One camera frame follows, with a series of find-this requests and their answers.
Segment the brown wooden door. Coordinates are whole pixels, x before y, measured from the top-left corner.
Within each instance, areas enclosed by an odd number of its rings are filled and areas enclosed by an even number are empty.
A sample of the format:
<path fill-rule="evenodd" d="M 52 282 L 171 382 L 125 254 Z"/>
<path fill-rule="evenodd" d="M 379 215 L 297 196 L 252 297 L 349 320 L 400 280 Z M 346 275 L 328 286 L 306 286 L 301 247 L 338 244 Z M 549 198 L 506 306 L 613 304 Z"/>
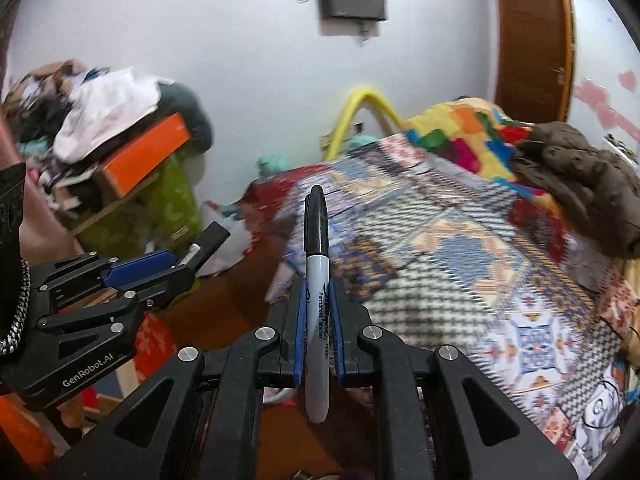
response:
<path fill-rule="evenodd" d="M 497 0 L 496 103 L 523 122 L 566 119 L 573 81 L 570 0 Z"/>

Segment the patchwork patterned bedspread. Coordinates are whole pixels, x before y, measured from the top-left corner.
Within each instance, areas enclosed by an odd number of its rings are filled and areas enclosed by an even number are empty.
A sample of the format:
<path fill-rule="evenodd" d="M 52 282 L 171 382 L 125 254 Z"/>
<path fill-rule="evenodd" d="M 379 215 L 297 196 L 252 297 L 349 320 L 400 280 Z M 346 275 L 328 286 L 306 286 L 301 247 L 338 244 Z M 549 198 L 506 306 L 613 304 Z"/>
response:
<path fill-rule="evenodd" d="M 407 344 L 462 350 L 570 460 L 596 471 L 639 391 L 623 355 L 639 298 L 588 238 L 516 185 L 472 174 L 398 133 L 254 181 L 255 229 L 284 223 L 268 300 L 305 271 L 305 195 L 320 186 L 335 273 Z"/>

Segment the brown puffer jacket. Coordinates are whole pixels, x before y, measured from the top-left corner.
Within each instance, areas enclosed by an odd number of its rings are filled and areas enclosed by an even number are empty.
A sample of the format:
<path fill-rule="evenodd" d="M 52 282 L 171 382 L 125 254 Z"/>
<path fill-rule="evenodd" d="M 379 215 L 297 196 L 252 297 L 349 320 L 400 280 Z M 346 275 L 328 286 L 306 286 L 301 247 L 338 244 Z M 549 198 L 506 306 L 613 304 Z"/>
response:
<path fill-rule="evenodd" d="M 605 255 L 639 257 L 639 178 L 620 156 L 594 148 L 566 122 L 548 122 L 515 143 L 510 165 L 550 193 Z"/>

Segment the yellow curved tube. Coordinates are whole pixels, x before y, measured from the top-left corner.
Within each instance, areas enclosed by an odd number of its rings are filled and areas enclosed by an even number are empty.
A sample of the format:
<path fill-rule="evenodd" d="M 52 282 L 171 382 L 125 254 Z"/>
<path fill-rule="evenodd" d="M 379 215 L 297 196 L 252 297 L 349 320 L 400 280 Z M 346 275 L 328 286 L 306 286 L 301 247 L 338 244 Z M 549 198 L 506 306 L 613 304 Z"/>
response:
<path fill-rule="evenodd" d="M 356 131 L 355 125 L 358 120 L 369 117 L 378 122 L 378 130 L 384 133 L 400 131 L 405 122 L 378 90 L 371 87 L 352 90 L 341 113 L 338 114 L 335 126 L 322 138 L 322 158 L 336 159 L 347 138 Z"/>

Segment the white cloth on pile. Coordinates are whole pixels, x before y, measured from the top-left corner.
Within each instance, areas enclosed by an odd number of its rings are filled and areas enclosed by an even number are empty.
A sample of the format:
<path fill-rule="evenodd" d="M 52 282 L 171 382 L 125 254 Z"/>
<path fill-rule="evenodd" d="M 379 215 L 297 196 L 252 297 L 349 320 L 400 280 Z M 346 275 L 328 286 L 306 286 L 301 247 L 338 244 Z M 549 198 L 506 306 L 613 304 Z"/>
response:
<path fill-rule="evenodd" d="M 158 78 L 132 67 L 84 82 L 70 92 L 72 109 L 56 134 L 54 156 L 73 164 L 157 110 Z"/>

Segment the colourful block fleece blanket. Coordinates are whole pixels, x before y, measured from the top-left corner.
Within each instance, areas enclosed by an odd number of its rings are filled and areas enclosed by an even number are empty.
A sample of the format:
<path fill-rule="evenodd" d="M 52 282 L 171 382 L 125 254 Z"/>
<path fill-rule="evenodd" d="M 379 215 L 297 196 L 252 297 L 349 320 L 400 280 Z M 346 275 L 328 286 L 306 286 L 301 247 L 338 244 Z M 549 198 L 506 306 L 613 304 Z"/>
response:
<path fill-rule="evenodd" d="M 435 104 L 404 121 L 411 144 L 424 148 L 487 180 L 514 182 L 510 159 L 514 144 L 532 132 L 497 104 L 464 98 Z"/>

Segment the white plastic shopping bag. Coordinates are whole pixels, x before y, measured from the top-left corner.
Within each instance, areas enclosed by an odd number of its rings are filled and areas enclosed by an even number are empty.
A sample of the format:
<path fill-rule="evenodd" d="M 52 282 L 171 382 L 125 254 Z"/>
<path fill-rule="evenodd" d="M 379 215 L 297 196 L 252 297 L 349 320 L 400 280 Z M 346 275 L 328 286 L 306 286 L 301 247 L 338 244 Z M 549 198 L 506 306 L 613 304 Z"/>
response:
<path fill-rule="evenodd" d="M 215 221 L 229 232 L 229 237 L 224 244 L 198 270 L 196 275 L 204 278 L 204 276 L 221 274 L 242 261 L 252 249 L 253 237 L 239 206 L 222 206 L 206 200 L 201 204 L 201 218 L 203 226 L 208 226 Z"/>

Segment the teal plush toy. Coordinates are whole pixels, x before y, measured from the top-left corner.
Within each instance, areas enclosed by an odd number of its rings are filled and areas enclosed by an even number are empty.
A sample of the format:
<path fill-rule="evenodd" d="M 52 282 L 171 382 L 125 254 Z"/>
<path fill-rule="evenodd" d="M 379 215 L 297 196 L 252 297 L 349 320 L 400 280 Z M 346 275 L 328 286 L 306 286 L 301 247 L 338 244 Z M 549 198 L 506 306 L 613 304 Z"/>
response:
<path fill-rule="evenodd" d="M 271 177 L 275 174 L 282 174 L 282 172 L 291 169 L 291 164 L 288 158 L 282 154 L 272 154 L 260 156 L 257 161 L 258 174 L 262 177 Z"/>

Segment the black card with clip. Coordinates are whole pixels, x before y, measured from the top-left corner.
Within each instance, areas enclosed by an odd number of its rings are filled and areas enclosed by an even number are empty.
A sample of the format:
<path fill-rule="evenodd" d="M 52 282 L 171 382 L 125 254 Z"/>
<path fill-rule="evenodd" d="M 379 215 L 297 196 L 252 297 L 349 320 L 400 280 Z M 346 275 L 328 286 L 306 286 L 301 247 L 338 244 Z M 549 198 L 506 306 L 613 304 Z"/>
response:
<path fill-rule="evenodd" d="M 213 221 L 191 244 L 189 249 L 179 260 L 178 266 L 186 266 L 194 273 L 212 258 L 212 255 L 221 248 L 230 232 L 221 224 Z"/>

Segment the black Sharpie marker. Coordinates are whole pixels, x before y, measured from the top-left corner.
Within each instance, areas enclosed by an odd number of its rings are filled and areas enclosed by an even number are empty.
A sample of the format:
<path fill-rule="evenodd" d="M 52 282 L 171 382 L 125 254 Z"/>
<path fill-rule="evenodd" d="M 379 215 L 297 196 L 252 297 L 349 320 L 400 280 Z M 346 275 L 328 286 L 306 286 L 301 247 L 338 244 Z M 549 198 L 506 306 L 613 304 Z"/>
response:
<path fill-rule="evenodd" d="M 308 419 L 321 424 L 329 413 L 329 226 L 326 199 L 320 185 L 305 198 L 304 251 L 306 256 L 306 375 Z"/>

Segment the green patterned bag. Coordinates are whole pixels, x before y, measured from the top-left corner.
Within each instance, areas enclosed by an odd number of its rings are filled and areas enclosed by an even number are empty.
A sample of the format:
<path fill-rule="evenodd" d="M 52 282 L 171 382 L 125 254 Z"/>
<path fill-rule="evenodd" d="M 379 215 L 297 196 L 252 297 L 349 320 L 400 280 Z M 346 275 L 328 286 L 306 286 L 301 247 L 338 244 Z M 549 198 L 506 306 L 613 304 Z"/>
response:
<path fill-rule="evenodd" d="M 93 216 L 85 214 L 72 229 L 86 252 L 120 260 L 141 256 L 147 249 L 183 252 L 202 231 L 198 204 L 176 155 L 129 195 Z"/>

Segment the orange cardboard box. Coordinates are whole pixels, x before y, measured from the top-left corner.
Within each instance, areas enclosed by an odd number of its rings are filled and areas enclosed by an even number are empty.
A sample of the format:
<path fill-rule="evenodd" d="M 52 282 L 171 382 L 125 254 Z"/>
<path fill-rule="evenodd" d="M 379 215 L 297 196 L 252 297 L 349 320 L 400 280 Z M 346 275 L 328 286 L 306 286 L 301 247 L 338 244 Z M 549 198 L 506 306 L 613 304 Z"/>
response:
<path fill-rule="evenodd" d="M 189 140 L 182 116 L 173 114 L 107 159 L 100 166 L 100 176 L 118 198 L 123 198 Z"/>

